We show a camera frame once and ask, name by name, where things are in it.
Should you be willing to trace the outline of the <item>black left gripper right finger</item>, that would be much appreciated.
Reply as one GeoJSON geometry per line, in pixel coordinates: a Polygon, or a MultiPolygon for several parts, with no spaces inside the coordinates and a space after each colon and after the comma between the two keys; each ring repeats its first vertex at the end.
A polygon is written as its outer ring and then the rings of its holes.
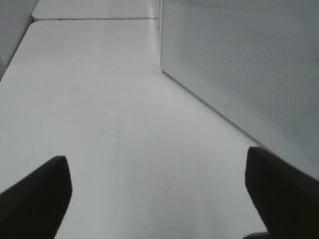
{"type": "Polygon", "coordinates": [[[319,182],[261,147],[247,152],[245,186],[266,232],[248,239],[317,239],[319,182]]]}

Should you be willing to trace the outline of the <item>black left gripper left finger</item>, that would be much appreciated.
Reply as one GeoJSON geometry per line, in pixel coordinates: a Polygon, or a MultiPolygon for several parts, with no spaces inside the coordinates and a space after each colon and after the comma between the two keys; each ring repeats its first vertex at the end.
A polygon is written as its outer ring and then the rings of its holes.
{"type": "Polygon", "coordinates": [[[42,164],[0,195],[2,239],[53,239],[72,196],[65,156],[42,164]]]}

